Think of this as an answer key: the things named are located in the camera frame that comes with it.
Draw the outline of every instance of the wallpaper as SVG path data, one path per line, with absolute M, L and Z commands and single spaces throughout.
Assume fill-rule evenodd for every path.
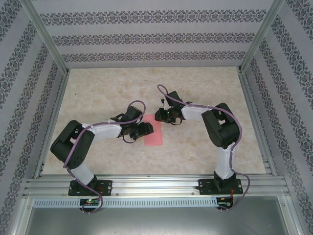
M 0 1 L 0 235 L 34 176 L 63 75 L 17 0 Z
M 246 70 L 263 131 L 305 234 L 313 234 L 313 3 L 284 2 Z
M 69 68 L 238 66 L 272 0 L 35 0 Z

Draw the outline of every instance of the beige floor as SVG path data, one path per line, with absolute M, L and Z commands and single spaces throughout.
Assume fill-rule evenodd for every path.
M 176 90 L 183 101 L 228 104 L 243 127 L 236 147 L 234 168 L 245 173 L 265 173 L 244 95 L 235 68 L 121 68 L 72 69 L 53 140 L 66 124 L 97 123 L 126 111 L 136 99 L 147 105 L 146 114 L 161 107 L 157 84 Z M 106 139 L 90 147 L 86 157 L 95 174 L 196 174 L 213 173 L 217 157 L 204 124 L 184 121 L 180 126 L 162 123 L 163 145 L 145 146 Z M 66 174 L 63 163 L 50 152 L 43 174 Z

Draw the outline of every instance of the black bracket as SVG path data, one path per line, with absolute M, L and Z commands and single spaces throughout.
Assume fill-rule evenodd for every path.
M 200 195 L 222 195 L 231 194 L 243 194 L 243 188 L 240 179 L 235 179 L 234 182 L 227 188 L 223 188 L 221 191 L 215 186 L 214 179 L 200 179 L 198 180 L 199 186 L 196 189 L 199 190 Z
M 111 180 L 97 180 L 94 190 L 100 193 L 100 195 L 102 196 L 111 196 L 112 181 Z M 69 184 L 68 195 L 69 196 L 97 196 L 97 194 L 81 186 L 75 180 L 72 180 Z

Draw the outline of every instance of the enclosure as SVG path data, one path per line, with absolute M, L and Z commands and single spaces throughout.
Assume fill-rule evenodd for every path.
M 313 234 L 312 4 L 2 0 L 0 234 Z M 81 214 L 52 141 L 70 120 L 105 121 L 135 99 L 154 114 L 157 84 L 229 105 L 248 193 L 217 211 L 227 195 L 197 189 L 217 161 L 203 123 L 162 123 L 160 146 L 91 146 L 88 167 L 112 191 Z

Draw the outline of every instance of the purple cable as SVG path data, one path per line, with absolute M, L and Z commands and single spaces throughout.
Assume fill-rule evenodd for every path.
M 142 112 L 142 114 L 141 114 L 139 117 L 137 117 L 137 118 L 134 119 L 134 120 L 125 121 L 125 122 L 99 122 L 99 123 L 96 123 L 96 124 L 93 124 L 93 125 L 90 125 L 90 126 L 85 127 L 85 128 L 82 130 L 82 132 L 79 133 L 79 135 L 78 135 L 78 137 L 77 137 L 77 139 L 76 139 L 76 141 L 75 141 L 75 143 L 74 143 L 72 149 L 70 150 L 70 152 L 69 152 L 69 154 L 68 154 L 67 159 L 66 159 L 65 162 L 64 162 L 63 168 L 67 168 L 67 164 L 68 164 L 70 158 L 71 158 L 72 155 L 73 155 L 73 152 L 74 152 L 74 150 L 75 150 L 75 148 L 76 148 L 76 146 L 77 146 L 77 144 L 78 144 L 79 139 L 82 137 L 83 133 L 84 133 L 85 131 L 87 131 L 88 129 L 90 129 L 91 127 L 93 127 L 93 126 L 99 126 L 99 125 L 109 125 L 110 123 L 112 123 L 112 124 L 114 124 L 114 125 L 117 125 L 117 124 L 118 124 L 118 125 L 119 125 L 119 124 L 130 124 L 130 123 L 136 122 L 137 120 L 141 119 L 141 118 L 143 117 L 143 115 L 145 114 L 145 112 L 146 112 L 146 105 L 145 105 L 144 102 L 142 102 L 141 100 L 135 100 L 135 101 L 133 101 L 132 103 L 130 103 L 130 104 L 128 105 L 128 108 L 129 108 L 132 104 L 137 103 L 137 102 L 142 103 L 142 105 L 143 105 L 143 112 Z M 76 180 L 77 183 L 79 183 L 81 186 L 83 186 L 83 187 L 87 188 L 88 190 L 90 190 L 90 191 L 94 192 L 95 194 L 97 194 L 97 195 L 99 196 L 100 200 L 101 200 L 101 205 L 100 205 L 98 208 L 96 208 L 96 209 L 93 210 L 93 211 L 87 212 L 87 213 L 88 213 L 88 214 L 93 214 L 93 213 L 99 211 L 99 210 L 102 208 L 102 206 L 103 206 L 103 198 L 102 198 L 101 194 L 98 193 L 97 191 L 93 190 L 92 188 L 88 187 L 88 186 L 85 185 L 83 182 L 79 181 L 79 180 L 74 176 L 74 174 L 70 171 L 70 169 L 67 168 L 67 171 L 68 171 L 68 173 Z
M 166 90 L 166 93 L 163 92 L 160 87 L 164 88 L 164 89 Z M 169 98 L 169 99 L 171 99 L 171 100 L 173 100 L 173 101 L 176 101 L 176 102 L 178 102 L 178 103 L 180 103 L 180 104 L 187 105 L 187 106 L 193 106 L 193 107 L 200 107 L 200 108 L 207 108 L 207 109 L 219 110 L 219 111 L 221 111 L 221 112 L 223 112 L 223 113 L 225 113 L 225 114 L 228 114 L 229 116 L 231 116 L 231 117 L 235 120 L 235 123 L 237 124 L 237 126 L 238 126 L 238 128 L 239 128 L 239 137 L 238 137 L 237 141 L 235 142 L 235 144 L 234 144 L 234 145 L 231 147 L 231 149 L 230 149 L 229 166 L 230 166 L 230 169 L 232 170 L 232 172 L 236 173 L 237 175 L 245 176 L 245 177 L 248 179 L 248 185 L 247 185 L 246 190 L 244 191 L 243 195 L 241 196 L 241 198 L 238 200 L 238 202 L 237 202 L 232 208 L 227 209 L 227 210 L 225 210 L 225 211 L 230 211 L 230 210 L 236 208 L 237 205 L 241 202 L 241 200 L 245 197 L 245 195 L 246 195 L 246 193 L 248 192 L 249 187 L 250 187 L 250 178 L 249 178 L 249 176 L 246 175 L 246 174 L 244 174 L 244 173 L 239 173 L 239 172 L 237 172 L 237 171 L 235 171 L 235 170 L 233 169 L 233 162 L 232 162 L 233 150 L 234 150 L 234 148 L 236 147 L 236 145 L 239 143 L 239 141 L 240 141 L 240 139 L 241 139 L 241 137 L 242 137 L 242 132 L 243 132 L 242 127 L 241 127 L 239 121 L 236 119 L 236 117 L 235 117 L 232 113 L 230 113 L 229 111 L 227 111 L 227 110 L 225 110 L 225 109 L 221 109 L 221 108 L 218 108 L 218 107 L 215 107 L 215 106 L 205 106 L 205 105 L 199 105 L 199 104 L 187 104 L 187 103 L 184 103 L 184 102 L 182 102 L 182 101 L 180 101 L 180 100 L 174 99 L 174 98 L 170 97 L 169 95 L 167 95 L 167 94 L 168 94 L 168 91 L 167 91 L 166 87 L 163 86 L 163 85 L 161 85 L 161 84 L 159 84 L 159 85 L 157 86 L 157 89 L 158 89 L 165 97 L 167 97 L 167 98 Z

